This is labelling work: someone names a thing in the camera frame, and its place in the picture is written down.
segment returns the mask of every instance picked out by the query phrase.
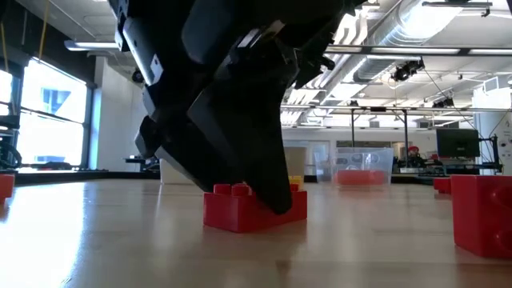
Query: plastic storage container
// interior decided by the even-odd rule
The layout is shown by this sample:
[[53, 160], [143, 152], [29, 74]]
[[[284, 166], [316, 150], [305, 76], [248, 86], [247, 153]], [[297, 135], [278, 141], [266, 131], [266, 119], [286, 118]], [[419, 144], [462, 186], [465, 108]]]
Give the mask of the plastic storage container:
[[388, 185], [392, 148], [337, 148], [332, 180], [338, 185]]

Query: computer monitor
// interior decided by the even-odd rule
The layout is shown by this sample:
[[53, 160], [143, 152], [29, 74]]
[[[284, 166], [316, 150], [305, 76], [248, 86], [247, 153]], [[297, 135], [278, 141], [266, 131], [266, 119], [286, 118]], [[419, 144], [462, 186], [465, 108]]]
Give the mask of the computer monitor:
[[439, 157], [480, 157], [478, 131], [437, 129]]

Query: wooden table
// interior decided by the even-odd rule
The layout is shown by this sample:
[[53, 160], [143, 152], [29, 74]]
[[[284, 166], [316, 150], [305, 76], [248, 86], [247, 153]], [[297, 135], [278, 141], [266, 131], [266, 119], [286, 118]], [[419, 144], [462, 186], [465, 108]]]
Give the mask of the wooden table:
[[309, 218], [202, 226], [202, 192], [158, 181], [17, 188], [0, 210], [0, 287], [512, 287], [512, 262], [454, 246], [430, 186], [306, 184]]

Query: lego stud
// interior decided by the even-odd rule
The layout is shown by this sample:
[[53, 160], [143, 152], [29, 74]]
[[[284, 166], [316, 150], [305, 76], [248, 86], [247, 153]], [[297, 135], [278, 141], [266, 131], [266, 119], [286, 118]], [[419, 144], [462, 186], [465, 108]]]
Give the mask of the lego stud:
[[231, 195], [231, 185], [230, 184], [215, 184], [214, 193], [215, 194]]
[[233, 196], [247, 196], [249, 195], [249, 187], [246, 184], [236, 184], [233, 185], [231, 189], [231, 194]]

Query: red lego brick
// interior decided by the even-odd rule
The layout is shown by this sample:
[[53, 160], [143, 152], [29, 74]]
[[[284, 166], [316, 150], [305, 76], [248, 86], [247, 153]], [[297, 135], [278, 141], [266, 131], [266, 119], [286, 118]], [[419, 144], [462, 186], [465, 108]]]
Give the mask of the red lego brick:
[[243, 233], [306, 219], [307, 192], [298, 190], [297, 184], [291, 184], [290, 190], [293, 200], [291, 209], [285, 214], [276, 215], [245, 184], [236, 184], [233, 187], [215, 185], [213, 193], [204, 195], [203, 223], [206, 226]]
[[434, 189], [436, 189], [440, 194], [451, 194], [450, 178], [435, 178]]
[[0, 204], [13, 196], [14, 175], [0, 174]]
[[336, 173], [339, 185], [385, 185], [389, 175], [380, 170], [339, 170]]
[[487, 258], [512, 258], [512, 177], [453, 175], [454, 240]]

